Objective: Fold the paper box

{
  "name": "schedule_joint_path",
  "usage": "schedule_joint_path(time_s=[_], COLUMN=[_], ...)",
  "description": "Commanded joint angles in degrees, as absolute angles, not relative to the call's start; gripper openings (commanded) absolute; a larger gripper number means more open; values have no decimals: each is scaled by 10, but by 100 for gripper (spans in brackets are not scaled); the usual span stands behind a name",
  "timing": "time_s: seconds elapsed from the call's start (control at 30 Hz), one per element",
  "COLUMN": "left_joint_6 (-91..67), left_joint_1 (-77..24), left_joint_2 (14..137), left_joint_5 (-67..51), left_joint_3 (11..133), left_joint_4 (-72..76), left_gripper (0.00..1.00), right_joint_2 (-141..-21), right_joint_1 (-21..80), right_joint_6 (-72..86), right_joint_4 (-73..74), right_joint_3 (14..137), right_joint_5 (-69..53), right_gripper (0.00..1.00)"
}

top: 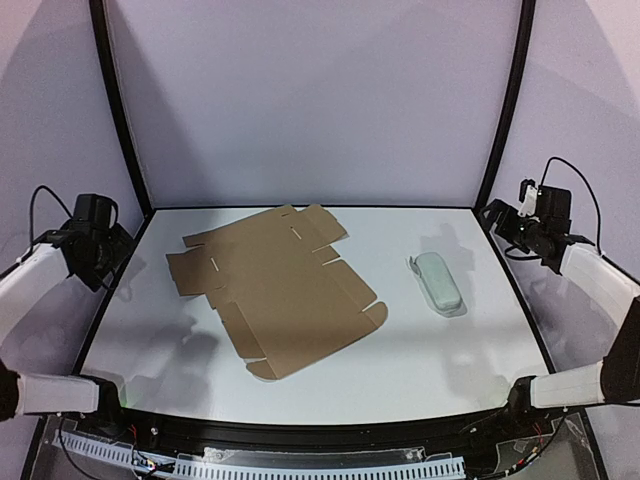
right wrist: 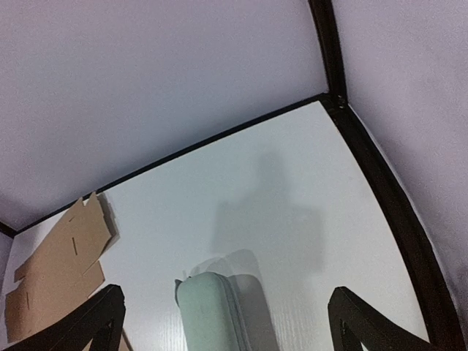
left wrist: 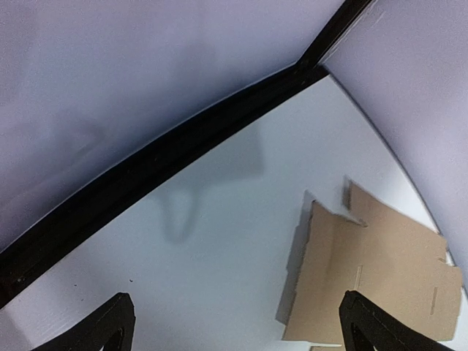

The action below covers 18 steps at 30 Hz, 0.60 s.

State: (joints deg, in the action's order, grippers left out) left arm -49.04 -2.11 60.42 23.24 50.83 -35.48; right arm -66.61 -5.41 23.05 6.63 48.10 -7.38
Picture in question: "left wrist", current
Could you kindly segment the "brown cardboard paper box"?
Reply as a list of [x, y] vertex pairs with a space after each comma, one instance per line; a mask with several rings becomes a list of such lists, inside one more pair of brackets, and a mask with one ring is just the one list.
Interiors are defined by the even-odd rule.
[[355, 183], [347, 202], [347, 216], [312, 202], [283, 339], [342, 347], [339, 305], [355, 290], [415, 331], [450, 341], [462, 273], [447, 261], [445, 238]]

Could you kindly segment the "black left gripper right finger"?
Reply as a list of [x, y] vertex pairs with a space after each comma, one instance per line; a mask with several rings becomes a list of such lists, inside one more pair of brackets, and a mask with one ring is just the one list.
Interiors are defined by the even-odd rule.
[[357, 291], [339, 306], [346, 350], [439, 350], [440, 343], [408, 328]]

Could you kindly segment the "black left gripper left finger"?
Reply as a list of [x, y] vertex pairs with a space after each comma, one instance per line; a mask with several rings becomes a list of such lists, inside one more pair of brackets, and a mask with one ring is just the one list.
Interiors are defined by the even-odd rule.
[[68, 331], [35, 350], [131, 350], [135, 322], [132, 299], [128, 293], [120, 292]]

